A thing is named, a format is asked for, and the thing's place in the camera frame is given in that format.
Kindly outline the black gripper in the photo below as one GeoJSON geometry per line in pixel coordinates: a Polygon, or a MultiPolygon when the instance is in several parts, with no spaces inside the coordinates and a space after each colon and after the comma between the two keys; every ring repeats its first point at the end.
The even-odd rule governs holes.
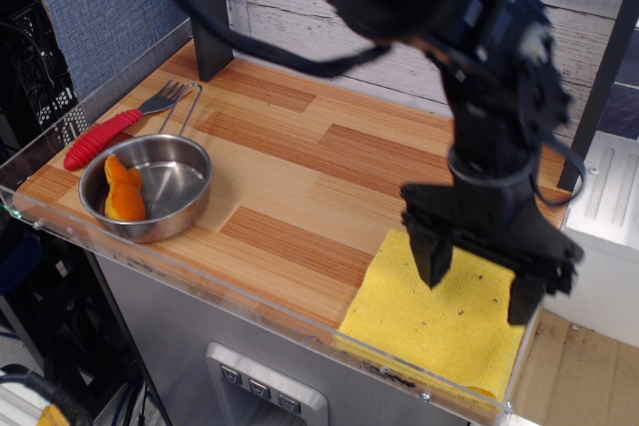
{"type": "Polygon", "coordinates": [[[537,204],[539,155],[512,172],[489,173],[454,148],[451,186],[406,184],[402,214],[420,279],[436,287],[458,247],[515,272],[508,323],[526,325],[544,293],[570,293],[583,249],[553,226],[537,204]]]}

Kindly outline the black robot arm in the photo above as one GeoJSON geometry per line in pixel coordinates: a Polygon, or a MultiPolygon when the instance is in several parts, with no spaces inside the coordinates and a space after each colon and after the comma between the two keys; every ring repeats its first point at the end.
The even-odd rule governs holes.
{"type": "Polygon", "coordinates": [[[449,187],[407,184],[403,222],[420,278],[438,285],[455,248],[511,269],[508,320],[526,324],[543,297],[569,292],[583,251],[540,212],[541,154],[577,170],[578,155],[554,130],[569,95],[552,62],[539,0],[328,0],[355,33],[403,43],[440,72],[454,118],[449,187]]]}

